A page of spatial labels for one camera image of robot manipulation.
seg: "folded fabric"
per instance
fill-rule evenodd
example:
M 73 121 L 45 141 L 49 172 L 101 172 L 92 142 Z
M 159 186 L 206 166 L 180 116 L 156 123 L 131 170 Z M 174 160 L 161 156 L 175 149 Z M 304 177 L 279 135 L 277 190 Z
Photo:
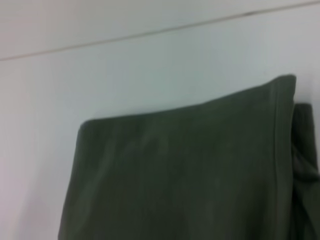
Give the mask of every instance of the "folded fabric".
M 306 105 L 293 114 L 295 82 L 85 122 L 59 240 L 317 239 L 313 122 Z

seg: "dark green garment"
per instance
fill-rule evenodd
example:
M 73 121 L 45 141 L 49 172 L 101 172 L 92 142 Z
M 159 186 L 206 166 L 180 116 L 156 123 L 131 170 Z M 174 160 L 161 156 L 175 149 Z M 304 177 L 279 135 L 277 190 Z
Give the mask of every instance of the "dark green garment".
M 84 123 L 59 240 L 320 236 L 313 135 L 299 142 L 299 123 L 292 154 L 295 82 L 288 75 L 196 106 Z

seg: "green towel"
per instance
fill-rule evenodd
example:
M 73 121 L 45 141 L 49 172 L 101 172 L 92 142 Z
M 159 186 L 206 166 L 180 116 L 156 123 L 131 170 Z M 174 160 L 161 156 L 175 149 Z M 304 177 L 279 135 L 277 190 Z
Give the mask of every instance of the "green towel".
M 305 105 L 293 114 L 295 82 L 85 122 L 59 240 L 317 239 L 313 122 Z

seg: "white wall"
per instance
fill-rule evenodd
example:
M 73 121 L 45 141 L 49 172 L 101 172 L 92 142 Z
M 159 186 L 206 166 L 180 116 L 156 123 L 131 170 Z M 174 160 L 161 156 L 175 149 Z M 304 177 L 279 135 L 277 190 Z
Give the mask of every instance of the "white wall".
M 0 14 L 2 59 L 303 1 L 13 2 L 12 19 Z M 320 149 L 319 27 L 320 4 L 0 61 L 0 239 L 57 239 L 87 119 L 192 105 L 294 73 Z

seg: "green cloth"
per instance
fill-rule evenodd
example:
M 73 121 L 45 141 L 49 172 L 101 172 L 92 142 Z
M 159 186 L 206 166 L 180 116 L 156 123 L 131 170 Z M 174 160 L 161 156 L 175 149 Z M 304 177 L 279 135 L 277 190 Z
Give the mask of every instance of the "green cloth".
M 313 127 L 293 121 L 295 82 L 85 122 L 59 240 L 317 239 Z

